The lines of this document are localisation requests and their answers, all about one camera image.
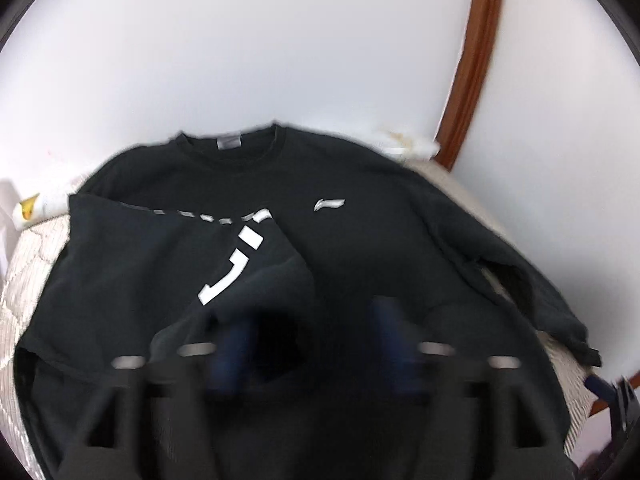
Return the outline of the black sweatshirt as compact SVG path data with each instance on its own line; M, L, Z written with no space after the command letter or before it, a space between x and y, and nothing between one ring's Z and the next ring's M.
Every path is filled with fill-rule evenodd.
M539 335L596 365L554 286L420 174L287 126L117 155L70 196L70 237L15 349L49 479L123 356L146 362L250 323L239 389L207 402L221 479L378 479L370 304L469 359L515 356L563 443Z

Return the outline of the brown wooden door frame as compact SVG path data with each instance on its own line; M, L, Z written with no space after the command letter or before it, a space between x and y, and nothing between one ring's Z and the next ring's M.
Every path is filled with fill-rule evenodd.
M471 0L462 50L435 141L436 162L450 171L461 152L487 76L503 0Z

